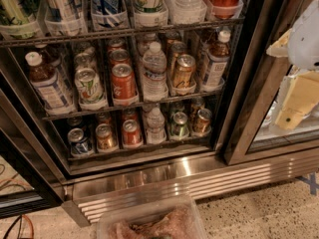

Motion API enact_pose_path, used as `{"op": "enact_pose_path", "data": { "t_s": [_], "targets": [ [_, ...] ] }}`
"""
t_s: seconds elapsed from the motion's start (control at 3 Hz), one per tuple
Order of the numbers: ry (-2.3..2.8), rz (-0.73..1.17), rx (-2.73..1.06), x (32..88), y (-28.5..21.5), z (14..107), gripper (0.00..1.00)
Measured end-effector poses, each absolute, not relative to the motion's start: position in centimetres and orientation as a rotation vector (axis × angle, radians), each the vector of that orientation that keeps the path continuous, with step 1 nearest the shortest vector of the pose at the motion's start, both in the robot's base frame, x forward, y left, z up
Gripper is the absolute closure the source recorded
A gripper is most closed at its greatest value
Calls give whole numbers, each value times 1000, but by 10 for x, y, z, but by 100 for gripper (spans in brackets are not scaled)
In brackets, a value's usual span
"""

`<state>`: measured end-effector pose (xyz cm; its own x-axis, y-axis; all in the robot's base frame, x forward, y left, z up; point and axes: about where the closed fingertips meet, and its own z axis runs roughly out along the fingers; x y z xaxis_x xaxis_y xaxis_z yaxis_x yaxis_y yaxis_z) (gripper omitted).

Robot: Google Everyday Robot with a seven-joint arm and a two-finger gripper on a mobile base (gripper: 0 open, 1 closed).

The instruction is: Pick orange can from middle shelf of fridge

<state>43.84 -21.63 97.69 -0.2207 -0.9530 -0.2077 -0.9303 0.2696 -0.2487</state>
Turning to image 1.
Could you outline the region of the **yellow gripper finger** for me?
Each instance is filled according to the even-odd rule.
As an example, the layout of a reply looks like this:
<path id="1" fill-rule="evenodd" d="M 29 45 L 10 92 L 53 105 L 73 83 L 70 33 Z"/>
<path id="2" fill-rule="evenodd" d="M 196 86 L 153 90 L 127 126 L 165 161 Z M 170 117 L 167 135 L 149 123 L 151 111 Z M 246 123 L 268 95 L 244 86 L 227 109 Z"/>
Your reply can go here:
<path id="1" fill-rule="evenodd" d="M 308 71 L 285 77 L 279 89 L 274 124 L 283 130 L 293 130 L 318 104 L 319 73 Z"/>
<path id="2" fill-rule="evenodd" d="M 288 29 L 277 41 L 267 48 L 266 54 L 275 58 L 287 57 L 290 33 L 291 30 Z"/>

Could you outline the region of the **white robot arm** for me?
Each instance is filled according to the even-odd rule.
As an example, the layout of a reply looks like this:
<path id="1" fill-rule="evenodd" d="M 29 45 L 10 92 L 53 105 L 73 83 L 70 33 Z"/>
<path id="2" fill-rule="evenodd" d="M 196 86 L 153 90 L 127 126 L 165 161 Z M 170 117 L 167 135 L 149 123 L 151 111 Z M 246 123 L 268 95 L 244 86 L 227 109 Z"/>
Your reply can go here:
<path id="1" fill-rule="evenodd" d="M 297 68 L 280 84 L 271 121 L 280 133 L 293 131 L 319 104 L 319 0 L 310 3 L 266 54 L 287 58 Z"/>

